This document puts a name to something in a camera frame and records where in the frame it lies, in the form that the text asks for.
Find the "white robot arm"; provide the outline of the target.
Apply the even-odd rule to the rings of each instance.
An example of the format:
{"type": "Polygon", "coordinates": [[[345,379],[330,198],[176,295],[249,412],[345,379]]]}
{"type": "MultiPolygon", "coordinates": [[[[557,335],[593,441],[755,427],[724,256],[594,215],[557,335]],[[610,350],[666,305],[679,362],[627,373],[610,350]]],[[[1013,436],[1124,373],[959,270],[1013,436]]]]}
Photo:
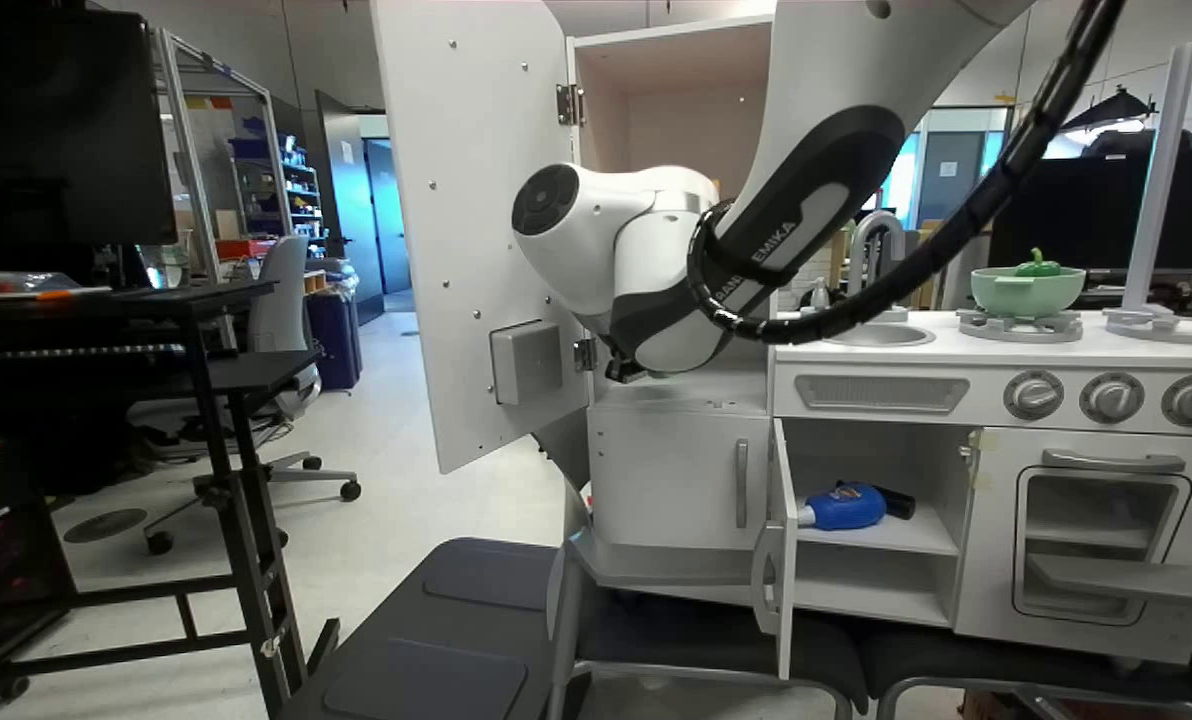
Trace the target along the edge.
{"type": "Polygon", "coordinates": [[[1032,0],[774,0],[763,115],[731,202],[684,166],[539,166],[510,236],[625,373],[703,370],[880,190],[959,68],[1032,0]]]}

